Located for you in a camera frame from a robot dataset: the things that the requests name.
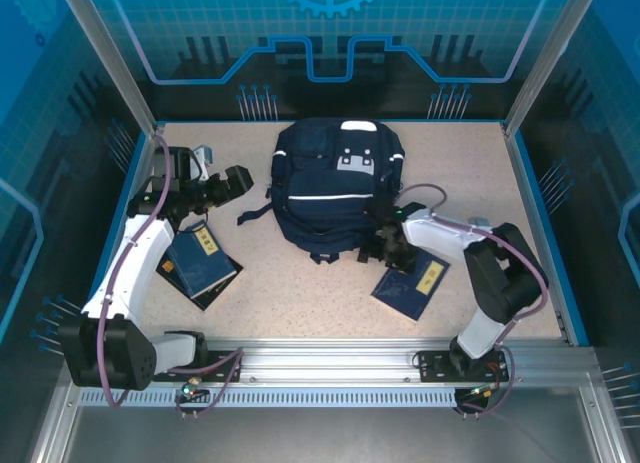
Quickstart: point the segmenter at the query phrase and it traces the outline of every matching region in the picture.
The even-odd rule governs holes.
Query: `glass panel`
[[[64,0],[0,0],[0,26],[0,461],[20,462],[77,312],[56,298],[89,296],[139,130]]]
[[[521,128],[588,337],[605,370],[625,361],[640,366],[637,1],[594,0]],[[623,378],[614,386],[629,386],[628,375],[618,371],[615,377]],[[637,413],[634,403],[621,414]]]
[[[504,118],[567,0],[94,1],[158,119],[271,120]]]

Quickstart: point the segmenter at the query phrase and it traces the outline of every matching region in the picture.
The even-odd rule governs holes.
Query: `speckled tabletop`
[[[231,165],[249,169],[254,187],[243,197],[209,214],[209,226],[224,250],[244,271],[205,311],[154,275],[142,326],[150,334],[192,329],[210,337],[452,337],[476,309],[466,265],[451,267],[417,323],[370,296],[385,272],[377,261],[356,261],[357,252],[338,262],[316,265],[282,236],[272,212],[236,226],[243,211],[261,208],[269,183],[271,155],[278,133],[290,123],[170,123],[170,145],[214,152],[213,171]],[[406,152],[403,182],[437,183],[449,193],[446,216],[487,217],[492,225],[509,221],[533,245],[500,126],[497,123],[388,123]],[[426,204],[437,194],[415,190],[403,198]],[[191,218],[183,222],[186,226]],[[558,337],[551,305],[519,324],[514,337]]]

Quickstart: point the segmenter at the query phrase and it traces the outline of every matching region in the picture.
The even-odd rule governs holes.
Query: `backpack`
[[[246,212],[238,225],[273,209],[282,234],[318,264],[374,237],[366,213],[377,198],[400,190],[404,150],[387,126],[369,120],[309,118],[284,129],[271,162],[271,203]]]

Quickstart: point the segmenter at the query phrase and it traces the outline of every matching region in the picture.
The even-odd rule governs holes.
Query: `metal post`
[[[507,136],[515,135],[524,121],[592,0],[569,0],[505,120]]]
[[[140,129],[153,135],[157,126],[138,85],[92,0],[66,0]]]

